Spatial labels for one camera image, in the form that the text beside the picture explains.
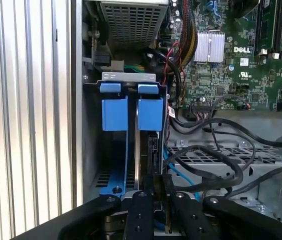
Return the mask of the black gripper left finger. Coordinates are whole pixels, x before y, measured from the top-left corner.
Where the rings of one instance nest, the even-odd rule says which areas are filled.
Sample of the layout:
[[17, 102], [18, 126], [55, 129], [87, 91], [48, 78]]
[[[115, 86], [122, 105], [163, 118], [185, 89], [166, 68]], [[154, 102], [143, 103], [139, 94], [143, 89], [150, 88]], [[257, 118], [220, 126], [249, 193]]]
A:
[[152, 240], [154, 176], [145, 175], [140, 191], [120, 199], [102, 195], [72, 210], [59, 240]]

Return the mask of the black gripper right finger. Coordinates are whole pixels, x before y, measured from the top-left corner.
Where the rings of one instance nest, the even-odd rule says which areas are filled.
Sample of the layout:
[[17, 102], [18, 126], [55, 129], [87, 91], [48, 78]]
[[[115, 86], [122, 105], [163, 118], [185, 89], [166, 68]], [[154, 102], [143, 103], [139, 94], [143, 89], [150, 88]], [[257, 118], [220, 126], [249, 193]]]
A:
[[198, 202], [167, 175], [172, 209], [188, 240], [282, 240], [282, 222], [223, 196]]

